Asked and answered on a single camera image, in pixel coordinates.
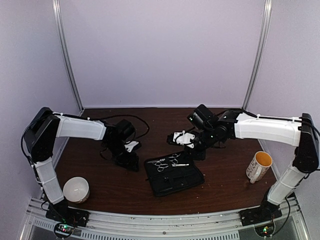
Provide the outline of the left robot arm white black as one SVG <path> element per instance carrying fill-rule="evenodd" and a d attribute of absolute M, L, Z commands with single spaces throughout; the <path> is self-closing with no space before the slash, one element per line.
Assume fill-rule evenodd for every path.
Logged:
<path fill-rule="evenodd" d="M 134 148 L 139 145 L 128 138 L 135 134 L 132 123 L 126 119 L 109 124 L 104 119 L 92 120 L 53 112 L 48 107 L 39 110 L 34 119 L 25 128 L 20 147 L 36 179 L 43 188 L 49 203 L 49 210 L 61 222 L 72 218 L 72 211 L 60 187 L 52 164 L 53 149 L 57 138 L 82 138 L 101 141 L 111 152 L 115 163 L 127 170 L 139 170 L 139 157 Z"/>

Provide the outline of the black zip tool case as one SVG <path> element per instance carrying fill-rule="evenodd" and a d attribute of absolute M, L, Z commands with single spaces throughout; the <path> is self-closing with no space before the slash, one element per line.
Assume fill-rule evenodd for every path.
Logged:
<path fill-rule="evenodd" d="M 180 154 L 179 163 L 189 164 L 187 167 L 172 167 L 169 157 L 173 154 Z M 165 159 L 168 167 L 162 172 L 157 171 L 153 164 L 147 164 L 148 161 Z M 199 186 L 205 182 L 203 173 L 196 167 L 193 160 L 184 159 L 184 151 L 171 153 L 168 155 L 150 158 L 144 161 L 144 169 L 147 174 L 147 180 L 154 196 L 163 197 L 183 190 Z M 163 184 L 163 178 L 170 177 L 171 184 Z"/>

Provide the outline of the circuit board with leds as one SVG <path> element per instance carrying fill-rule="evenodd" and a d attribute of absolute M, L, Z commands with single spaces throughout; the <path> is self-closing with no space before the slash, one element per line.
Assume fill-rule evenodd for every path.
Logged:
<path fill-rule="evenodd" d="M 275 224 L 273 222 L 269 222 L 265 224 L 255 225 L 254 230 L 258 236 L 262 238 L 267 238 L 274 233 Z"/>
<path fill-rule="evenodd" d="M 73 234 L 74 230 L 74 226 L 68 225 L 63 222 L 57 223 L 53 228 L 54 234 L 61 239 L 70 237 Z"/>

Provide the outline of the aluminium frame post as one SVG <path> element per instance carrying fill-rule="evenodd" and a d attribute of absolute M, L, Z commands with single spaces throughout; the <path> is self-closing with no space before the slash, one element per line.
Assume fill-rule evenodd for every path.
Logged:
<path fill-rule="evenodd" d="M 77 107 L 80 112 L 84 110 L 83 103 L 81 101 L 80 93 L 76 84 L 74 72 L 72 69 L 71 59 L 68 51 L 67 40 L 64 31 L 63 18 L 61 13 L 61 3 L 59 0 L 52 1 L 53 14 L 56 22 L 57 32 L 59 36 L 60 47 L 63 56 L 63 62 L 67 73 L 67 78 L 70 83 L 71 91 Z"/>
<path fill-rule="evenodd" d="M 272 0 L 264 1 L 264 10 L 262 15 L 262 22 L 261 22 L 261 28 L 260 28 L 260 34 L 259 34 L 255 59 L 254 59 L 254 63 L 253 63 L 253 67 L 252 67 L 252 71 L 249 79 L 249 84 L 245 94 L 245 98 L 242 104 L 242 108 L 245 110 L 247 110 L 249 107 L 250 100 L 254 91 L 255 83 L 258 78 L 259 69 L 261 66 L 263 53 L 264 53 L 264 49 L 266 46 L 268 33 L 270 29 L 270 22 L 272 17 L 272 6 L 273 6 Z"/>

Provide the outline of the silver thinning shears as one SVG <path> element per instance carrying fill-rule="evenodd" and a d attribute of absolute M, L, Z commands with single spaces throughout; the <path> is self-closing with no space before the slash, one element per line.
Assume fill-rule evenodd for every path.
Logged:
<path fill-rule="evenodd" d="M 180 154 L 177 153 L 174 153 L 172 156 L 168 157 L 172 167 L 188 167 L 190 165 L 189 163 L 179 163 L 179 157 Z"/>

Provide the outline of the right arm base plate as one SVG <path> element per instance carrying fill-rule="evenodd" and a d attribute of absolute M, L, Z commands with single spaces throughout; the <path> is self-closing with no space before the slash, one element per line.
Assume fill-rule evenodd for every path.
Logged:
<path fill-rule="evenodd" d="M 263 200 L 258 207 L 247 208 L 239 212 L 240 221 L 243 226 L 268 222 L 282 215 L 279 205 L 274 205 L 267 200 Z"/>

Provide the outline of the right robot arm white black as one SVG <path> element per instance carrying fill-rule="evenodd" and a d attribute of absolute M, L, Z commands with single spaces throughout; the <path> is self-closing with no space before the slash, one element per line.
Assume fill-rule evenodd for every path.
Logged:
<path fill-rule="evenodd" d="M 261 116 L 241 108 L 212 113 L 201 104 L 187 119 L 199 133 L 193 135 L 184 131 L 176 140 L 180 145 L 198 152 L 228 139 L 266 140 L 295 147 L 290 166 L 265 193 L 256 210 L 256 216 L 261 221 L 268 220 L 300 182 L 318 170 L 320 132 L 308 113 L 303 113 L 300 117 L 285 118 Z"/>

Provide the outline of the white ceramic bowl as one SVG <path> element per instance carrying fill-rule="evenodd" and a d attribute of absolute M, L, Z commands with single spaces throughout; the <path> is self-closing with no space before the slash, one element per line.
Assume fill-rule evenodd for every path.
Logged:
<path fill-rule="evenodd" d="M 84 203 L 90 196 L 88 181 L 80 176 L 69 179 L 63 186 L 64 197 L 72 203 Z"/>

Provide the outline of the right aluminium frame post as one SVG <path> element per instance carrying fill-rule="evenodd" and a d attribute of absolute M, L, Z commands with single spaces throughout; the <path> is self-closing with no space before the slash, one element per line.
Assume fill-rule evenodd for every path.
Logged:
<path fill-rule="evenodd" d="M 253 67 L 252 67 L 252 71 L 249 79 L 249 84 L 245 94 L 245 98 L 242 104 L 242 108 L 245 110 L 247 110 L 249 107 L 250 100 L 254 91 L 255 83 L 258 78 L 259 69 L 261 66 L 263 53 L 264 53 L 264 49 L 266 46 L 268 33 L 270 29 L 270 22 L 272 17 L 272 6 L 273 6 L 272 0 L 264 1 L 264 10 L 262 15 L 262 22 L 261 22 L 261 28 L 260 28 L 260 34 L 259 34 L 255 59 L 254 59 L 254 63 L 253 63 Z"/>

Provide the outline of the aluminium front rail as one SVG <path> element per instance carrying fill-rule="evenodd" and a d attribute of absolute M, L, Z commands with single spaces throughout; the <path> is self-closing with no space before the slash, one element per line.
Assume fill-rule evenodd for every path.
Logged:
<path fill-rule="evenodd" d="M 309 240 L 310 234 L 295 197 L 280 205 L 282 216 L 243 226 L 240 210 L 182 215 L 135 215 L 89 211 L 86 227 L 69 240 L 261 240 L 255 226 L 274 223 L 272 240 Z"/>

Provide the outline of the white mug yellow inside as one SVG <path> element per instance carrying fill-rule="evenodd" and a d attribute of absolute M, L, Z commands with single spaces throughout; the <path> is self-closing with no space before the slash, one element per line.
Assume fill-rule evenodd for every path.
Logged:
<path fill-rule="evenodd" d="M 254 154 L 250 164 L 246 168 L 246 176 L 251 184 L 258 182 L 272 166 L 272 157 L 264 151 L 258 151 Z"/>

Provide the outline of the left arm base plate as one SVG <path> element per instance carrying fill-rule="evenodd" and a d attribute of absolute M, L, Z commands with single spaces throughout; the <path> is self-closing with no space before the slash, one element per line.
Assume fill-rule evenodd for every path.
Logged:
<path fill-rule="evenodd" d="M 70 208 L 68 201 L 63 199 L 61 202 L 53 204 L 49 202 L 46 218 L 56 222 L 66 223 L 74 227 L 86 227 L 89 220 L 89 212 Z"/>

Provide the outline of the right circuit board with leds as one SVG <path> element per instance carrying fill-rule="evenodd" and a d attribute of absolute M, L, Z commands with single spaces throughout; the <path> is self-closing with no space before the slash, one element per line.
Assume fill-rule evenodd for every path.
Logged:
<path fill-rule="evenodd" d="M 258 236 L 262 238 L 267 238 L 274 233 L 275 224 L 273 222 L 269 222 L 265 224 L 255 225 L 254 230 Z"/>

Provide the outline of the left circuit board with leds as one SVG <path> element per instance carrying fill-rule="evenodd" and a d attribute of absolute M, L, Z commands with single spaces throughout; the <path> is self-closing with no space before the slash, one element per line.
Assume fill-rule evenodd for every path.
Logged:
<path fill-rule="evenodd" d="M 73 234 L 74 230 L 74 226 L 68 225 L 63 222 L 57 223 L 53 228 L 54 234 L 61 239 L 70 237 Z"/>

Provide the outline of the left aluminium frame post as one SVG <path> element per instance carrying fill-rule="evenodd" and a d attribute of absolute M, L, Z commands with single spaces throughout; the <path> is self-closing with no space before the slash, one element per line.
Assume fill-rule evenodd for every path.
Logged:
<path fill-rule="evenodd" d="M 83 103 L 81 101 L 80 93 L 76 84 L 74 72 L 72 69 L 71 59 L 68 51 L 67 40 L 64 31 L 63 18 L 61 13 L 61 3 L 59 0 L 52 1 L 53 14 L 56 22 L 57 32 L 59 36 L 60 47 L 63 56 L 63 62 L 67 73 L 67 78 L 70 83 L 71 91 L 77 107 L 80 112 L 84 110 Z"/>

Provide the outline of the silver hair scissors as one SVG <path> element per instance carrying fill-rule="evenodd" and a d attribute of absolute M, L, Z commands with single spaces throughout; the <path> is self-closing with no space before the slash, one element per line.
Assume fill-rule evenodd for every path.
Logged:
<path fill-rule="evenodd" d="M 151 161 L 148 161 L 147 164 L 152 164 L 152 165 L 156 166 L 158 172 L 162 172 L 164 169 L 169 167 L 168 164 L 166 163 L 165 158 L 151 160 Z"/>

